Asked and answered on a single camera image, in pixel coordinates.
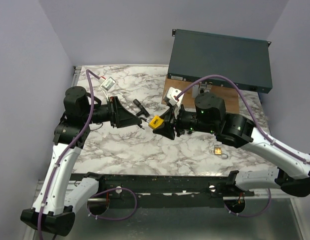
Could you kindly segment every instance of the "white wall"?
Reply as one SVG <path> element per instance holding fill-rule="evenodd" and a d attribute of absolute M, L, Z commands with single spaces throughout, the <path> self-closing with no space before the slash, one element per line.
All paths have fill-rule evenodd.
<path fill-rule="evenodd" d="M 271 133 L 310 153 L 310 0 L 290 0 L 268 40 L 273 89 L 263 106 Z M 302 204 L 310 228 L 310 196 Z"/>
<path fill-rule="evenodd" d="M 167 64 L 172 29 L 266 39 L 287 0 L 40 0 L 76 65 Z"/>
<path fill-rule="evenodd" d="M 37 0 L 0 0 L 0 239 L 22 239 L 73 68 Z"/>

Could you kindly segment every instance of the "black metal frame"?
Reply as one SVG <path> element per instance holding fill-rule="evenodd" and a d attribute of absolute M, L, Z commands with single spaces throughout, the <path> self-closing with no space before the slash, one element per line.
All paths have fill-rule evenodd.
<path fill-rule="evenodd" d="M 223 208 L 223 197 L 237 197 L 243 192 L 234 184 L 237 173 L 232 171 L 229 176 L 157 176 L 89 172 L 73 173 L 70 180 L 96 179 L 99 193 L 116 187 L 130 189 L 138 196 L 138 208 Z M 254 196 L 254 192 L 244 193 L 245 196 Z M 109 200 L 109 208 L 114 209 L 131 208 L 135 201 L 126 191 L 113 191 L 109 194 Z"/>

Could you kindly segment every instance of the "wire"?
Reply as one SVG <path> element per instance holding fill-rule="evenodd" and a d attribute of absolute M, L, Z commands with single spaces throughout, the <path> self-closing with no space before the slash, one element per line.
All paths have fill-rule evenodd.
<path fill-rule="evenodd" d="M 226 204 L 224 204 L 224 207 L 227 209 L 228 213 L 234 215 L 234 216 L 238 216 L 238 217 L 242 217 L 242 218 L 252 218 L 252 217 L 257 217 L 259 215 L 262 215 L 264 212 L 266 212 L 269 207 L 270 207 L 270 203 L 271 203 L 271 192 L 270 192 L 270 189 L 268 189 L 268 202 L 267 202 L 267 205 L 266 207 L 264 207 L 264 209 L 258 213 L 254 213 L 254 214 L 251 214 L 251 215 L 245 215 L 245 214 L 237 214 L 237 213 L 234 213 L 233 211 L 229 210 L 229 208 L 226 206 Z"/>
<path fill-rule="evenodd" d="M 238 92 L 239 96 L 240 96 L 241 99 L 243 100 L 243 102 L 244 102 L 244 104 L 245 104 L 245 106 L 246 106 L 246 108 L 247 108 L 247 110 L 248 110 L 248 112 L 249 112 L 251 118 L 253 119 L 253 121 L 254 121 L 254 123 L 255 123 L 255 125 L 256 125 L 258 131 L 263 135 L 263 137 L 264 137 L 265 139 L 267 139 L 270 143 L 272 143 L 275 147 L 279 148 L 279 149 L 282 150 L 283 152 L 285 152 L 285 153 L 291 155 L 292 157 L 294 157 L 294 158 L 296 158 L 296 159 L 302 161 L 304 164 L 309 164 L 309 165 L 310 165 L 310 161 L 307 161 L 306 159 L 304 159 L 304 158 L 302 158 L 302 157 L 300 157 L 300 156 L 294 154 L 293 152 L 291 152 L 290 150 L 286 149 L 285 147 L 279 145 L 278 143 L 273 142 L 273 140 L 263 131 L 263 129 L 261 129 L 261 126 L 259 125 L 259 123 L 258 123 L 258 121 L 257 121 L 257 118 L 255 117 L 255 115 L 254 115 L 252 109 L 250 108 L 250 106 L 248 105 L 248 103 L 247 103 L 247 101 L 246 101 L 244 95 L 242 94 L 242 92 L 239 90 L 239 88 L 236 86 L 236 84 L 235 84 L 232 80 L 226 78 L 225 76 L 221 76 L 221 75 L 216 75 L 216 74 L 214 74 L 214 75 L 208 75 L 208 76 L 202 77 L 202 78 L 196 80 L 195 82 L 193 82 L 192 84 L 190 84 L 190 85 L 189 85 L 188 87 L 186 87 L 183 91 L 181 91 L 181 93 L 178 94 L 178 95 L 175 97 L 175 99 L 178 100 L 180 96 L 182 96 L 185 92 L 187 92 L 187 91 L 188 91 L 190 88 L 192 88 L 194 85 L 196 85 L 196 84 L 198 84 L 198 83 L 200 83 L 200 82 L 203 82 L 203 81 L 205 81 L 205 80 L 212 79 L 212 78 L 223 79 L 223 80 L 227 81 L 234 89 L 236 89 L 236 91 Z"/>
<path fill-rule="evenodd" d="M 146 118 L 142 117 L 142 116 L 140 116 L 139 119 L 143 120 L 146 123 L 149 123 L 149 121 Z"/>
<path fill-rule="evenodd" d="M 48 183 L 47 183 L 47 187 L 46 187 L 46 190 L 45 190 L 45 193 L 44 193 L 44 196 L 43 196 L 43 200 L 41 202 L 42 206 L 40 207 L 40 210 L 39 210 L 39 215 L 38 215 L 38 224 L 37 224 L 37 229 L 38 229 L 38 234 L 39 234 L 39 239 L 40 240 L 43 240 L 44 237 L 43 237 L 43 233 L 42 233 L 42 229 L 41 229 L 41 222 L 42 222 L 42 217 L 43 217 L 43 212 L 44 212 L 44 208 L 46 206 L 46 199 L 47 199 L 47 196 L 48 196 L 48 193 L 49 193 L 49 190 L 50 190 L 50 187 L 51 187 L 51 184 L 52 184 L 52 181 L 54 179 L 54 176 L 56 174 L 56 171 L 57 171 L 57 166 L 60 164 L 60 162 L 62 161 L 64 155 L 66 154 L 66 152 L 76 143 L 76 141 L 84 134 L 86 128 L 89 126 L 89 123 L 91 121 L 91 118 L 93 116 L 93 112 L 94 112 L 94 90 L 93 90 L 93 85 L 92 85 L 92 82 L 91 82 L 91 79 L 90 79 L 90 75 L 93 75 L 95 78 L 97 79 L 100 79 L 100 77 L 96 74 L 94 74 L 92 71 L 90 71 L 89 69 L 86 70 L 86 75 L 87 75 L 87 80 L 88 80 L 88 84 L 89 84 L 89 89 L 90 89 L 90 94 L 91 94 L 91 105 L 90 105 L 90 111 L 89 111 L 89 115 L 88 115 L 88 118 L 87 118 L 87 121 L 84 125 L 84 127 L 81 129 L 81 131 L 78 133 L 78 135 L 70 142 L 70 144 L 65 148 L 65 150 L 60 154 L 58 160 L 56 161 L 56 164 L 50 174 L 50 177 L 49 177 L 49 180 L 48 180 Z"/>
<path fill-rule="evenodd" d="M 104 124 L 103 124 L 103 122 L 101 123 L 101 126 L 99 127 L 99 128 L 96 128 L 96 129 L 91 129 L 90 131 L 92 132 L 92 131 L 97 131 L 98 129 L 101 129 L 101 127 L 103 126 Z"/>
<path fill-rule="evenodd" d="M 98 79 L 100 79 L 100 78 L 106 80 L 106 78 L 105 78 L 104 76 L 98 76 Z"/>
<path fill-rule="evenodd" d="M 242 192 L 239 194 L 239 198 L 238 198 L 238 200 L 237 200 L 239 204 L 240 204 L 240 198 L 241 198 L 241 197 L 243 197 L 243 200 L 244 200 L 244 195 L 243 195 Z"/>
<path fill-rule="evenodd" d="M 105 97 L 106 97 L 106 101 L 108 101 L 108 93 L 106 90 L 104 90 L 102 87 L 101 87 L 101 90 L 103 91 Z"/>
<path fill-rule="evenodd" d="M 134 206 L 133 211 L 132 211 L 129 215 L 124 216 L 124 217 L 120 217 L 120 218 L 112 218 L 112 217 L 106 217 L 106 216 L 101 216 L 101 215 L 93 215 L 93 214 L 91 213 L 90 209 L 89 209 L 89 206 L 87 206 L 87 210 L 88 210 L 88 212 L 89 212 L 89 215 L 88 215 L 88 216 L 93 216 L 93 217 L 95 217 L 96 219 L 104 219 L 104 220 L 111 220 L 111 221 L 122 221 L 122 220 L 126 220 L 126 219 L 130 218 L 130 217 L 136 212 L 136 210 L 137 210 L 137 197 L 136 197 L 136 194 L 135 194 L 133 191 L 131 191 L 130 189 L 124 188 L 124 187 L 121 187 L 121 188 L 111 188 L 111 189 L 108 189 L 108 190 L 105 190 L 105 191 L 102 191 L 102 192 L 99 192 L 99 193 L 93 195 L 92 198 L 93 198 L 93 197 L 100 196 L 100 195 L 102 195 L 102 194 L 106 194 L 106 193 L 115 191 L 115 190 L 124 190 L 124 191 L 128 191 L 128 192 L 130 192 L 130 193 L 133 195 L 133 197 L 134 197 L 134 199 L 135 199 L 135 206 Z"/>

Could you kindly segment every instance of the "cable clip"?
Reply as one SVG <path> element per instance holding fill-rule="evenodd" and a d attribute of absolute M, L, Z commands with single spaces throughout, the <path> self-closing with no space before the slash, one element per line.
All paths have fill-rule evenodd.
<path fill-rule="evenodd" d="M 275 142 L 276 142 L 276 139 L 273 139 L 273 141 L 270 143 L 270 145 L 273 146 Z"/>

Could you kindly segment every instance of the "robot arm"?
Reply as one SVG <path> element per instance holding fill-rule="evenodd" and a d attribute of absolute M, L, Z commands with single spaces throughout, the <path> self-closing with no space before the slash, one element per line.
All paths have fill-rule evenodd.
<path fill-rule="evenodd" d="M 73 166 L 90 132 L 87 128 L 56 166 L 56 160 L 87 121 L 90 108 L 89 94 L 83 87 L 76 86 L 66 91 L 65 113 L 55 129 L 53 155 L 41 192 L 32 208 L 23 210 L 21 220 L 37 229 L 39 211 L 44 207 L 41 218 L 42 231 L 66 236 L 74 224 L 75 213 L 88 198 L 118 183 L 141 194 L 143 197 L 138 198 L 138 206 L 144 208 L 191 207 L 196 201 L 198 204 L 195 207 L 219 208 L 223 207 L 223 197 L 238 196 L 242 192 L 245 192 L 246 196 L 253 196 L 254 193 L 248 190 L 257 188 L 281 189 L 297 197 L 310 194 L 310 164 L 304 164 L 278 149 L 273 142 L 279 141 L 274 138 L 269 136 L 273 142 L 266 141 L 251 120 L 239 114 L 226 113 L 223 99 L 211 93 L 202 93 L 195 99 L 196 112 L 189 112 L 181 104 L 182 97 L 179 101 L 175 99 L 174 96 L 179 93 L 180 90 L 174 88 L 170 88 L 167 92 L 165 100 L 170 108 L 163 115 L 154 117 L 149 123 L 153 133 L 172 140 L 175 135 L 179 137 L 185 130 L 214 134 L 223 144 L 255 153 L 278 168 L 254 172 L 232 171 L 227 177 L 105 175 L 90 172 L 66 196 Z M 94 105 L 91 123 L 110 122 L 111 126 L 117 128 L 140 126 L 141 120 L 126 111 L 116 96 L 109 98 L 107 104 L 103 105 L 99 99 L 95 100 L 97 104 Z M 283 143 L 280 145 L 310 163 L 309 154 L 298 152 Z M 56 168 L 52 182 L 49 182 L 51 172 Z M 44 204 L 42 203 L 44 191 L 49 185 L 50 191 Z M 215 187 L 214 191 L 209 190 L 211 186 Z M 130 200 L 131 198 L 126 195 L 118 195 L 111 198 L 110 206 L 116 205 L 118 201 L 118 206 L 129 207 Z"/>
<path fill-rule="evenodd" d="M 213 93 L 199 94 L 195 99 L 196 112 L 186 111 L 180 103 L 182 98 L 175 99 L 180 92 L 172 87 L 167 91 L 164 99 L 170 109 L 150 122 L 153 133 L 172 140 L 175 133 L 179 137 L 185 131 L 214 134 L 217 141 L 257 154 L 278 166 L 263 171 L 238 172 L 235 185 L 243 191 L 275 188 L 297 197 L 310 194 L 310 154 L 299 152 L 271 136 L 268 137 L 272 142 L 267 141 L 253 121 L 239 114 L 226 113 L 224 100 Z M 306 162 L 282 151 L 275 142 Z"/>
<path fill-rule="evenodd" d="M 75 142 L 74 146 L 66 152 L 60 164 L 56 166 L 57 159 L 86 123 L 90 109 L 88 97 L 90 97 L 90 94 L 81 86 L 71 87 L 66 91 L 66 97 L 64 98 L 65 112 L 55 129 L 53 154 L 43 187 L 32 208 L 23 210 L 21 215 L 21 220 L 34 229 L 37 229 L 40 208 L 44 207 L 42 230 L 66 236 L 74 224 L 75 213 L 87 202 L 89 197 L 99 190 L 98 179 L 86 177 L 82 179 L 79 186 L 65 196 L 72 169 L 90 133 L 89 128 Z M 96 97 L 95 101 L 97 104 L 94 105 L 91 123 L 110 122 L 111 126 L 117 128 L 142 123 L 137 116 L 123 108 L 116 96 L 110 97 L 107 104 L 103 105 Z M 54 168 L 56 168 L 56 172 L 51 183 L 49 183 Z M 42 206 L 47 186 L 50 186 L 50 190 L 46 198 L 46 204 Z"/>

